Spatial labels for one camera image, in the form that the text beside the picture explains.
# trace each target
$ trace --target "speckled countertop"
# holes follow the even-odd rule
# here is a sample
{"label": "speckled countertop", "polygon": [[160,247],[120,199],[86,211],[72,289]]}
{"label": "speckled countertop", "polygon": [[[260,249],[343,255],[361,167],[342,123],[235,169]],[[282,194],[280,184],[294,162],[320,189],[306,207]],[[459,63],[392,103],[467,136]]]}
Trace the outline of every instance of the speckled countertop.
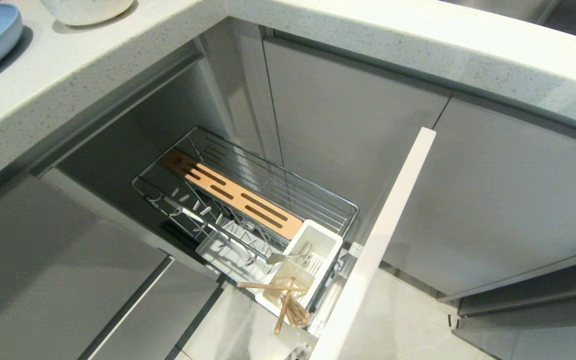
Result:
{"label": "speckled countertop", "polygon": [[576,123],[575,36],[436,0],[139,0],[128,16],[83,30],[60,25],[39,0],[10,2],[20,8],[25,36],[32,33],[32,41],[0,69],[0,171],[227,16],[459,82]]}

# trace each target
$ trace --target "chrome wire rack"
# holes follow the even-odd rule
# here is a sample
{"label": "chrome wire rack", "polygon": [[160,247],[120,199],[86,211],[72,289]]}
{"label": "chrome wire rack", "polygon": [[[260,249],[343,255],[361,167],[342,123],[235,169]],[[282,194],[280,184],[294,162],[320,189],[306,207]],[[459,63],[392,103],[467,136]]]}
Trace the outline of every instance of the chrome wire rack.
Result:
{"label": "chrome wire rack", "polygon": [[[312,219],[341,237],[357,217],[354,203],[202,127],[186,133],[169,151],[173,149],[298,219]],[[132,186],[181,230],[198,242],[218,241],[220,248],[238,243],[246,266],[286,248],[289,239],[169,171],[160,164],[164,155],[137,175]]]}

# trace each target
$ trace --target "white countertop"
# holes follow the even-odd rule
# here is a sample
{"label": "white countertop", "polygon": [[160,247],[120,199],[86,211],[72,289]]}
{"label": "white countertop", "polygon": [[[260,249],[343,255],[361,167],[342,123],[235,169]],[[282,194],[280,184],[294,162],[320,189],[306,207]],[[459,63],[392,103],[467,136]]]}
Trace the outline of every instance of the white countertop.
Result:
{"label": "white countertop", "polygon": [[126,16],[81,30],[55,21],[39,0],[4,2],[19,7],[32,41],[9,66],[0,66],[0,171],[226,16],[576,123],[576,36],[436,0],[139,0]]}

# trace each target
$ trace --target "gray cabinet panel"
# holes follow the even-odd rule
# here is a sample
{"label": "gray cabinet panel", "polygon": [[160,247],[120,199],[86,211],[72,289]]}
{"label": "gray cabinet panel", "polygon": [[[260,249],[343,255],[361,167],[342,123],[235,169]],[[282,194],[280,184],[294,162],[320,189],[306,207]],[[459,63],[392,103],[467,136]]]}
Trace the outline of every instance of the gray cabinet panel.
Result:
{"label": "gray cabinet panel", "polygon": [[576,264],[576,133],[476,101],[446,106],[384,256],[448,296]]}
{"label": "gray cabinet panel", "polygon": [[0,360],[77,359],[165,255],[48,184],[0,192]]}
{"label": "gray cabinet panel", "polygon": [[163,360],[217,286],[174,262],[93,359]]}
{"label": "gray cabinet panel", "polygon": [[264,46],[283,164],[356,203],[348,239],[363,244],[450,92],[281,39]]}

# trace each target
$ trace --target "marble floor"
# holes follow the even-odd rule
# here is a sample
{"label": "marble floor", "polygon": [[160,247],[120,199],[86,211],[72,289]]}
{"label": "marble floor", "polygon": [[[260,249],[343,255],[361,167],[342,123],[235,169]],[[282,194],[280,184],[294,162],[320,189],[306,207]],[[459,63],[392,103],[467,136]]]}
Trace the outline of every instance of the marble floor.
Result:
{"label": "marble floor", "polygon": [[[492,360],[452,335],[448,314],[454,315],[455,309],[380,269],[370,284],[340,359]],[[275,336],[271,329],[276,319],[226,285],[176,360],[283,360],[295,345],[314,344],[309,333],[290,327]]]}

